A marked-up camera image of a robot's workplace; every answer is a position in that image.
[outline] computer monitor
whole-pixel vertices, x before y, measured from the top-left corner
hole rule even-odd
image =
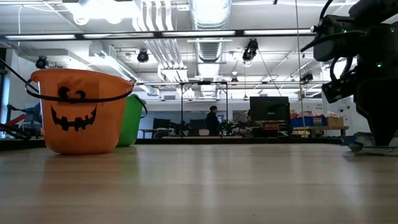
[[[250,97],[250,117],[253,121],[290,121],[289,97]]]

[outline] cardboard box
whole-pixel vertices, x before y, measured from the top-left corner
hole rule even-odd
[[[326,119],[326,125],[329,127],[342,127],[344,126],[344,118],[328,117]]]

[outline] person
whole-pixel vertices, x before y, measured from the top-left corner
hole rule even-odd
[[[220,122],[217,118],[217,107],[211,106],[210,112],[205,119],[206,129],[209,130],[210,136],[217,136],[220,133]]]

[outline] ceiling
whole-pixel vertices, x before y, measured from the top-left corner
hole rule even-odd
[[[273,0],[256,1],[233,1],[231,16],[229,19],[230,29],[309,29],[318,23],[318,17],[325,1],[318,0],[298,0],[298,3],[311,3],[316,6],[298,6],[286,4],[260,4],[272,2]],[[70,12],[52,12],[52,8],[43,5],[35,5],[36,9],[22,7],[17,0],[13,0],[14,5],[3,5],[0,1],[0,34],[38,34],[38,33],[67,33],[67,32],[117,32],[134,31],[131,19],[123,19],[119,24],[110,24],[104,19],[92,19],[84,26],[73,23],[73,15]],[[279,2],[294,3],[293,0]],[[339,2],[355,2],[355,0],[336,0]],[[189,30],[190,14],[189,11],[179,10],[184,8],[187,0],[172,1],[175,6],[172,9],[172,21],[176,30]],[[56,10],[65,10],[61,4],[51,4]],[[327,14],[348,15],[351,6],[329,7]],[[238,80],[256,82],[270,80],[268,71],[275,75],[277,81],[290,81],[291,75],[296,77],[300,66],[307,65],[302,71],[310,70],[314,74],[314,79],[321,79],[320,63],[314,61],[312,52],[308,51],[305,55],[299,55],[299,47],[309,43],[313,37],[261,37],[257,38],[259,51],[263,57],[267,68],[264,66],[259,54],[254,58],[251,67],[245,69],[241,60],[241,53],[245,48],[248,38],[233,38],[232,42],[224,44],[223,59],[220,65],[218,80],[230,80],[232,71],[238,74]],[[190,79],[198,77],[195,49],[192,44],[187,43],[187,39],[177,39],[178,47],[183,58],[184,65],[187,66],[187,76]],[[24,53],[29,53],[32,49],[67,49],[79,57],[89,62],[88,46],[91,41],[66,41],[66,42],[21,42],[20,49]],[[147,63],[138,63],[136,60],[139,49],[146,47],[143,40],[113,40],[104,41],[104,45],[112,45],[118,51],[118,60],[124,62],[132,71],[136,72],[141,82],[160,82],[157,75],[158,63],[149,55]]]

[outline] jack-o'-lantern face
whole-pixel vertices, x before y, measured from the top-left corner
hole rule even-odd
[[[81,98],[85,99],[87,95],[90,95],[88,98],[97,98],[98,97],[98,85],[90,85],[88,86],[81,86],[84,87],[84,89],[87,90],[82,90],[81,88],[77,90],[71,90],[71,88],[66,87],[64,85],[59,85],[58,86],[58,96],[60,98]],[[73,103],[58,103],[58,108],[60,105],[68,105],[69,108],[73,107],[74,110],[79,114],[79,116],[71,118],[70,116],[63,116],[62,110],[57,109],[57,106],[51,106],[51,114],[52,114],[52,119],[54,121],[54,124],[57,126],[61,126],[62,130],[64,131],[69,131],[69,128],[75,128],[75,131],[85,130],[87,126],[91,126],[95,122],[96,114],[97,114],[97,105],[94,106],[89,106],[90,112],[86,112],[81,115],[80,112],[80,107],[77,106],[77,104]]]

